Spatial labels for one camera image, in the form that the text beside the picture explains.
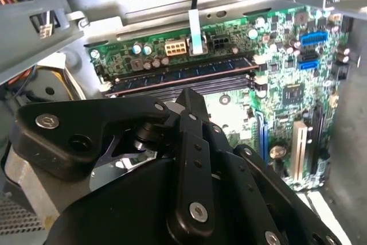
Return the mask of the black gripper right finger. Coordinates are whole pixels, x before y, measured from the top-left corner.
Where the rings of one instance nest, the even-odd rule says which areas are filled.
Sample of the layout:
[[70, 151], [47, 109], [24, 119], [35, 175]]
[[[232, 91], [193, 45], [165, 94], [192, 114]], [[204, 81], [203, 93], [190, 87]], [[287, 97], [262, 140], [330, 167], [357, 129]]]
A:
[[223, 221], [234, 244], [340, 244], [331, 229], [249, 146], [232, 148], [204, 123], [213, 172], [220, 174]]

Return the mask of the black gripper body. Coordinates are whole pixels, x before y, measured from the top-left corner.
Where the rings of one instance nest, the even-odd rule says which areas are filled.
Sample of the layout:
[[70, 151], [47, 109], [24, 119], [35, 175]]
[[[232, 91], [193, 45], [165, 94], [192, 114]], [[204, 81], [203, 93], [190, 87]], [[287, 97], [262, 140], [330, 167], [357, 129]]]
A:
[[159, 159], [71, 204], [47, 244], [258, 244], [209, 160]]

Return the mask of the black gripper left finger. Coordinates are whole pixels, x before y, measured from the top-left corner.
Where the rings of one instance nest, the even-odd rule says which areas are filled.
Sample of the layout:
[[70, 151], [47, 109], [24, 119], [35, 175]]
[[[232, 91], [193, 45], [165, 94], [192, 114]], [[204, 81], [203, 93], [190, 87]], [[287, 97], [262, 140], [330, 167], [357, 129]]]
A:
[[74, 202], [155, 160], [210, 161], [204, 98], [186, 88], [172, 107], [149, 95], [48, 102], [15, 115], [5, 174], [49, 228]]

